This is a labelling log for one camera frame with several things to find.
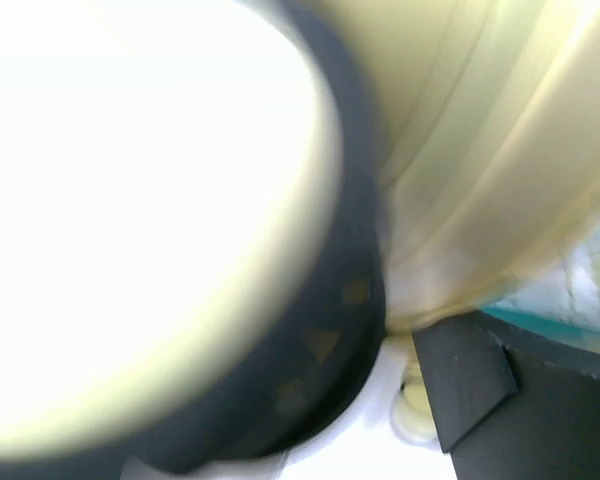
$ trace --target white plastic part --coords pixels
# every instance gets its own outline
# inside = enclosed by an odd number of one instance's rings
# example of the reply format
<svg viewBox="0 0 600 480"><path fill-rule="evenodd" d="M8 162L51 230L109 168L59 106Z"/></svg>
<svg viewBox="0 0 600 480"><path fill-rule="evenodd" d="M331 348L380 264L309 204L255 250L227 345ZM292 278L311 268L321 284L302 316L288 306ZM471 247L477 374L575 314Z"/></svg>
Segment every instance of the white plastic part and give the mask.
<svg viewBox="0 0 600 480"><path fill-rule="evenodd" d="M141 428L297 292L339 190L310 57L231 1L0 2L0 460Z"/></svg>
<svg viewBox="0 0 600 480"><path fill-rule="evenodd" d="M391 409L391 420L397 433L415 444L431 443L437 438L433 414L424 384L409 384Z"/></svg>

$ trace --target blurry object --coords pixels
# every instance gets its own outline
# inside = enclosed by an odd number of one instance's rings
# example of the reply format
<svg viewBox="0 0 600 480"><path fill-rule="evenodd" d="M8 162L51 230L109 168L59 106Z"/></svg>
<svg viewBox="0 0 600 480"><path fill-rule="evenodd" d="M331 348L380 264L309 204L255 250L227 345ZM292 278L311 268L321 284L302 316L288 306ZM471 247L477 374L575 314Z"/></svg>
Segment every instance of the blurry object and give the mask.
<svg viewBox="0 0 600 480"><path fill-rule="evenodd" d="M266 456L362 388L375 119L292 13L0 3L0 479Z"/></svg>
<svg viewBox="0 0 600 480"><path fill-rule="evenodd" d="M600 1L305 1L387 119L390 329L519 288L600 223Z"/></svg>

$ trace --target cream plastic surface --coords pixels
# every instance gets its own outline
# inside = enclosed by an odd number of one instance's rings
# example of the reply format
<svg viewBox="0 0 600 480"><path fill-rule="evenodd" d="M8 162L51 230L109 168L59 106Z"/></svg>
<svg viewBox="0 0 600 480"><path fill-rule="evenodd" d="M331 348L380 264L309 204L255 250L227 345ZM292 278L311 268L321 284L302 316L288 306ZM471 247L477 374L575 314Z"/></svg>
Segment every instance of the cream plastic surface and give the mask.
<svg viewBox="0 0 600 480"><path fill-rule="evenodd" d="M388 125L390 327L508 292L600 222L600 0L307 0Z"/></svg>
<svg viewBox="0 0 600 480"><path fill-rule="evenodd" d="M336 120L233 2L0 1L0 460L135 430L244 357L322 246Z"/></svg>

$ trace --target black plastic piece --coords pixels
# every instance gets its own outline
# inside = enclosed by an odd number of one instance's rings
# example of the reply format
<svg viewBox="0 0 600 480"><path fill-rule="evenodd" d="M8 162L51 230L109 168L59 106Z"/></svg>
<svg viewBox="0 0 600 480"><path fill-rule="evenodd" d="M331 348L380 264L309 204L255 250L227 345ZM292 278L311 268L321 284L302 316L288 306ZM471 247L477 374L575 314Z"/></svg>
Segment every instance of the black plastic piece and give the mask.
<svg viewBox="0 0 600 480"><path fill-rule="evenodd" d="M600 355L482 312L444 320L414 341L458 480L600 480ZM511 384L497 348L517 393L503 389ZM485 408L484 397L499 396Z"/></svg>
<svg viewBox="0 0 600 480"><path fill-rule="evenodd" d="M518 387L500 342L473 323L434 325L418 335L417 346L427 352L420 366L428 391L445 392L429 401L448 453Z"/></svg>

